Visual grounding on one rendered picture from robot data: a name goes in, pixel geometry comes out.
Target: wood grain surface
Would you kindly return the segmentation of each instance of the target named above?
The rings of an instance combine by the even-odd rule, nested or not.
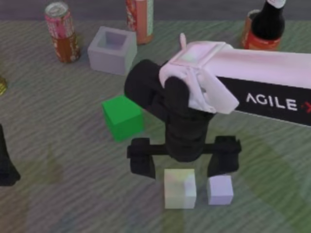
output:
[[[113,141],[101,102],[123,92],[125,77],[92,71],[87,46],[100,26],[125,29],[121,21],[76,21],[85,45],[81,59],[60,63],[44,22],[0,21],[0,96],[9,154],[22,175],[0,188],[1,233],[310,233],[310,128],[241,113],[217,115],[208,141],[236,135],[241,169],[233,174],[230,206],[207,204],[209,155],[193,163],[155,157],[156,180],[133,175],[126,146]],[[283,51],[311,52],[311,23],[289,22]],[[152,43],[135,62],[163,63],[188,41],[225,41],[237,46],[243,22],[157,21]],[[163,124],[145,114],[152,143],[164,140]],[[165,210],[165,168],[195,168],[193,210]]]

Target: table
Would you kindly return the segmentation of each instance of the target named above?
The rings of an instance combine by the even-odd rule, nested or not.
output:
[[[236,135],[241,169],[233,175],[235,197],[226,207],[207,205],[210,156],[180,164],[155,157],[157,179],[129,171],[126,146],[105,126],[101,102],[122,93],[125,77],[92,71],[86,49],[100,26],[125,29],[121,21],[76,21],[83,55],[57,61],[44,22],[0,21],[0,72],[9,83],[0,97],[10,156],[22,174],[0,188],[0,227],[10,233],[309,233],[311,224],[311,130],[242,113],[217,115],[207,140]],[[163,63],[188,41],[225,41],[237,46],[243,22],[158,21],[152,43],[138,48],[134,63]],[[288,22],[281,50],[311,52],[310,22]],[[152,143],[164,126],[145,114]],[[164,168],[195,168],[193,210],[164,210]]]

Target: black bottle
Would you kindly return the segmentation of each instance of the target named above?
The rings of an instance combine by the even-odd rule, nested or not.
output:
[[[263,9],[255,15],[251,33],[262,40],[278,40],[285,29],[283,8],[286,0],[266,0]]]

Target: green cube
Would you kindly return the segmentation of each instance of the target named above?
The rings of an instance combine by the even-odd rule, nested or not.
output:
[[[102,107],[106,125],[116,141],[143,131],[140,107],[124,95],[102,102]]]

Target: red label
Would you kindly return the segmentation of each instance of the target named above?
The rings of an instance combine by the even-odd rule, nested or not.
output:
[[[130,30],[137,31],[136,0],[126,0],[127,26]]]
[[[276,51],[281,39],[263,40],[256,37],[251,31],[248,32],[244,48],[247,50],[270,50]]]

